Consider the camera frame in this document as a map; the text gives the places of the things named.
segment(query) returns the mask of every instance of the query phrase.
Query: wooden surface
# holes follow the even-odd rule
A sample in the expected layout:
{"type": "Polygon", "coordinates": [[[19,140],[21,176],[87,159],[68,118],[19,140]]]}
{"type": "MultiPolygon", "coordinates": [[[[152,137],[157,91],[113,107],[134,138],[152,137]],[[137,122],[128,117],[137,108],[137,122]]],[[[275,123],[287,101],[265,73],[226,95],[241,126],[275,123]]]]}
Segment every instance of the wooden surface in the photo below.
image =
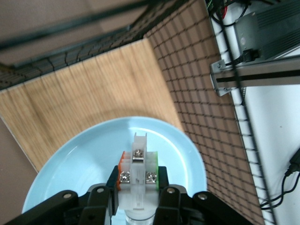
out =
{"type": "Polygon", "coordinates": [[[147,39],[4,90],[0,101],[38,171],[70,138],[105,120],[149,116],[182,130],[147,39]]]}

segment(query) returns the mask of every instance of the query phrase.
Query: mesh fence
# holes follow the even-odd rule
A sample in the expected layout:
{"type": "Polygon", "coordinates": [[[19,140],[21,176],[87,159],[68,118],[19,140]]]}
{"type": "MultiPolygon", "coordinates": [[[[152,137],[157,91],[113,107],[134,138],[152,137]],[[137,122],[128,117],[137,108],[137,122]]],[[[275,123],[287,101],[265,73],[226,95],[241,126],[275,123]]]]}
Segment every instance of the mesh fence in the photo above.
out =
{"type": "Polygon", "coordinates": [[[269,193],[245,102],[242,104],[242,90],[235,90],[237,103],[230,94],[218,97],[211,84],[210,64],[218,61],[221,54],[205,2],[153,2],[128,27],[29,59],[18,67],[0,65],[0,89],[146,36],[153,45],[185,133],[204,160],[208,190],[252,223],[276,224],[273,211],[262,214],[259,206],[269,193]]]}

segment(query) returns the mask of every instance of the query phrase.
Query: blue plate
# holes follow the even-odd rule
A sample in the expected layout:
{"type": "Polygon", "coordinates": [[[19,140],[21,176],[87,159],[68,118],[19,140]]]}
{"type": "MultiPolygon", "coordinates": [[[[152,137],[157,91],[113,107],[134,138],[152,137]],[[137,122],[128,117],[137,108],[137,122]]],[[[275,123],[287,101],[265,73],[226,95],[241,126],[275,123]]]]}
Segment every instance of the blue plate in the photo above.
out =
{"type": "MultiPolygon", "coordinates": [[[[170,184],[182,185],[189,196],[206,190],[201,156],[192,141],[174,126],[153,118],[125,117],[95,125],[64,144],[41,169],[27,194],[23,212],[62,190],[82,196],[90,186],[106,183],[123,151],[130,151],[134,135],[147,134],[147,151],[158,152],[170,184]]],[[[124,211],[112,217],[125,224],[124,211]]]]}

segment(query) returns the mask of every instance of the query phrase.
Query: white surface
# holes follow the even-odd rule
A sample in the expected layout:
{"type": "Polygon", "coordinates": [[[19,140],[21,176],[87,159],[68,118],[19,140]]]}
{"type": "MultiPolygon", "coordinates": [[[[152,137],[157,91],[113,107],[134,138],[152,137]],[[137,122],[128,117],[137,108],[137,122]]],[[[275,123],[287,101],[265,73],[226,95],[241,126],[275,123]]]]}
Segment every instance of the white surface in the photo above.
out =
{"type": "MultiPolygon", "coordinates": [[[[158,152],[158,165],[167,167],[170,184],[184,186],[189,196],[206,190],[203,161],[184,133],[161,120],[125,117],[95,125],[63,145],[34,180],[23,212],[62,190],[82,196],[91,185],[106,183],[123,151],[131,150],[135,133],[147,134],[148,151],[158,152]]],[[[124,211],[118,210],[112,224],[125,224],[124,211]]]]}
{"type": "MultiPolygon", "coordinates": [[[[254,3],[248,8],[246,14],[259,8],[261,3],[254,3]]],[[[239,17],[243,7],[233,4],[228,8],[225,17],[225,24],[232,23],[239,17]]],[[[215,33],[220,32],[220,27],[213,23],[215,33]]],[[[239,49],[234,29],[227,28],[227,35],[230,39],[234,58],[239,56],[239,49]]],[[[223,35],[217,35],[217,43],[220,53],[226,50],[223,35]]],[[[300,49],[291,51],[287,56],[299,55],[300,49]]],[[[225,62],[229,62],[227,53],[221,54],[225,62]]],[[[237,90],[232,91],[234,103],[240,104],[241,99],[237,97],[237,90]]],[[[300,85],[285,86],[262,86],[248,87],[246,92],[246,102],[254,128],[255,139],[258,144],[263,170],[266,175],[267,185],[271,198],[278,196],[281,189],[281,181],[289,166],[289,160],[300,147],[300,85]]],[[[240,107],[236,108],[239,119],[245,119],[245,115],[240,107]]],[[[248,128],[241,125],[243,134],[248,134],[248,128]]],[[[252,148],[251,141],[244,137],[245,146],[252,148]]],[[[247,151],[248,159],[255,159],[251,151],[247,151]]],[[[253,174],[259,174],[258,167],[251,165],[253,174]]],[[[292,174],[286,179],[285,190],[289,190],[295,181],[298,173],[292,174]]],[[[261,179],[254,177],[255,185],[263,187],[261,179]]],[[[263,196],[263,191],[257,189],[258,196],[263,196]]],[[[275,208],[276,219],[279,225],[300,224],[300,184],[293,193],[286,194],[282,205],[275,208]]],[[[263,212],[265,219],[270,218],[270,214],[263,212]]]]}

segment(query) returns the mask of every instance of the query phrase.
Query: metal screw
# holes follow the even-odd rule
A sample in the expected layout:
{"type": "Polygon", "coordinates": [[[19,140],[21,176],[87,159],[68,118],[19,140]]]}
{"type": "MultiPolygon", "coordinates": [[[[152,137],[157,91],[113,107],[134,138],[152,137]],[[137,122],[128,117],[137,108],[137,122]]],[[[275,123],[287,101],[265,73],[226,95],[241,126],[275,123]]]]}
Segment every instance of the metal screw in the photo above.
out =
{"type": "Polygon", "coordinates": [[[143,157],[144,151],[141,149],[135,150],[135,157],[143,157]]]}
{"type": "Polygon", "coordinates": [[[122,171],[120,173],[120,182],[121,183],[129,183],[130,182],[130,172],[122,171]]]}
{"type": "Polygon", "coordinates": [[[173,194],[173,193],[175,192],[175,189],[172,188],[172,187],[169,187],[169,188],[167,189],[167,192],[170,193],[170,194],[173,194]]]}
{"type": "Polygon", "coordinates": [[[155,172],[146,172],[146,183],[156,183],[157,174],[155,172]]]}
{"type": "Polygon", "coordinates": [[[64,194],[63,198],[69,198],[69,197],[71,197],[71,196],[72,196],[72,194],[67,193],[67,194],[64,194]]]}
{"type": "Polygon", "coordinates": [[[101,187],[101,188],[98,188],[98,189],[97,189],[97,192],[98,192],[98,193],[104,192],[104,188],[102,188],[102,187],[101,187]]]}
{"type": "Polygon", "coordinates": [[[207,196],[205,194],[199,194],[198,198],[200,198],[201,200],[206,200],[207,196]]]}

